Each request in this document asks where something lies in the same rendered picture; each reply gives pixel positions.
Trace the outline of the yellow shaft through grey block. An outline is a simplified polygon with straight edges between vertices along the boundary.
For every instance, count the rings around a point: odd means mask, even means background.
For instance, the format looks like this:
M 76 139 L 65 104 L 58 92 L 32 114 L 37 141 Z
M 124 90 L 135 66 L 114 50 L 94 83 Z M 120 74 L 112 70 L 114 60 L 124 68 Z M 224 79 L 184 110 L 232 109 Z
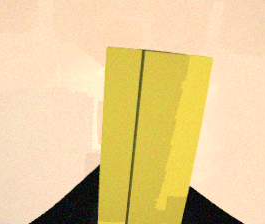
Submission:
M 181 224 L 213 59 L 107 47 L 97 224 Z

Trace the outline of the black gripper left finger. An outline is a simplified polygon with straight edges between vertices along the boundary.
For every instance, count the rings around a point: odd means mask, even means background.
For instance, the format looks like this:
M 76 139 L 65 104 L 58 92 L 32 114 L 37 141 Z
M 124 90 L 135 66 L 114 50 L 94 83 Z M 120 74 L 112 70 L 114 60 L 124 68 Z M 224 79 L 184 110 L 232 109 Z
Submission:
M 100 165 L 30 224 L 97 224 Z

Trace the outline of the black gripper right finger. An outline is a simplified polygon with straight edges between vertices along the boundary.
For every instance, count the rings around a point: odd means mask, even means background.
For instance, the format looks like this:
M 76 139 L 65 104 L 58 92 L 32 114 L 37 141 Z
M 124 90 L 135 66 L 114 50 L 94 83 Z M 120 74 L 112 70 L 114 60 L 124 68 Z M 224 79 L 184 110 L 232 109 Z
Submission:
M 189 186 L 181 224 L 242 224 L 232 214 L 205 198 L 199 190 Z

